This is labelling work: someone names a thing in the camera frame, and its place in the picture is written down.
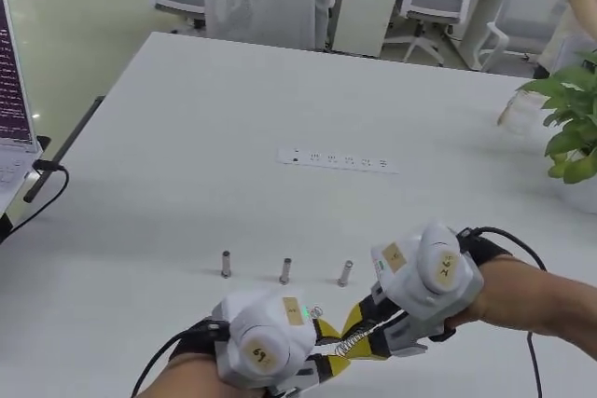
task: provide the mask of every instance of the laptop screen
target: laptop screen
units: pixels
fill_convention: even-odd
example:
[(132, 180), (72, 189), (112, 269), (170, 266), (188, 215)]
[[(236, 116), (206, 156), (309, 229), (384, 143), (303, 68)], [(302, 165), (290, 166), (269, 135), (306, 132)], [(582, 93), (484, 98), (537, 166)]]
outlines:
[(25, 95), (7, 11), (0, 0), (0, 141), (32, 144)]

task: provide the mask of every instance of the metal cylinder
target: metal cylinder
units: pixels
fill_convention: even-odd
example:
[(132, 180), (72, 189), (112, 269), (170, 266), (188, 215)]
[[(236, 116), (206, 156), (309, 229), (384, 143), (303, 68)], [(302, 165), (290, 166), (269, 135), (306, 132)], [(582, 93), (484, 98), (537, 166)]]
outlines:
[(280, 276), (281, 284), (288, 284), (290, 281), (290, 265), (292, 264), (291, 258), (285, 258), (284, 264), (282, 265), (282, 275)]
[(346, 261), (344, 263), (344, 269), (342, 270), (342, 275), (338, 279), (338, 286), (344, 287), (348, 284), (348, 276), (351, 275), (351, 270), (353, 269), (353, 262), (351, 260)]
[(230, 270), (230, 252), (224, 251), (222, 253), (222, 277), (227, 279), (232, 275), (232, 271)]

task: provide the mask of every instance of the white cabinet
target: white cabinet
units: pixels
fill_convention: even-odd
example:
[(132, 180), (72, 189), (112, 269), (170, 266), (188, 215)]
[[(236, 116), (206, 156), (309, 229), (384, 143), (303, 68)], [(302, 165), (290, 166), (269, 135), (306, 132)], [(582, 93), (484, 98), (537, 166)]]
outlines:
[(332, 49), (380, 56), (396, 0), (341, 0), (332, 21)]

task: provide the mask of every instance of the person's arm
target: person's arm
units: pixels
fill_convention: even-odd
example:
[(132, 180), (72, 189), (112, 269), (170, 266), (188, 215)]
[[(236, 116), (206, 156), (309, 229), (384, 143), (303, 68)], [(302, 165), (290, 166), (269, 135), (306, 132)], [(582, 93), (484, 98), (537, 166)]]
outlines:
[(552, 291), (557, 313), (552, 323), (554, 335), (597, 361), (597, 289), (554, 276)]
[(569, 0), (576, 20), (590, 37), (597, 40), (597, 0)]
[(260, 398), (263, 390), (240, 391), (224, 384), (212, 356), (181, 354), (172, 359), (139, 398)]
[(502, 255), (479, 268), (483, 290), (455, 328), (482, 321), (566, 340), (597, 360), (597, 288), (544, 272)]

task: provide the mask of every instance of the electrical outlet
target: electrical outlet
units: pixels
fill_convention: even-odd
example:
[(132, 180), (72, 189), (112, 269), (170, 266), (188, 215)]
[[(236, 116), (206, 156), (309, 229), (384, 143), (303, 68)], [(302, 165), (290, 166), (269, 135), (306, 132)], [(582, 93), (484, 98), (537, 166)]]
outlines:
[(356, 172), (398, 173), (396, 165), (387, 158), (358, 158), (356, 156), (307, 151), (297, 148), (278, 149), (276, 160), (288, 165), (305, 165)]

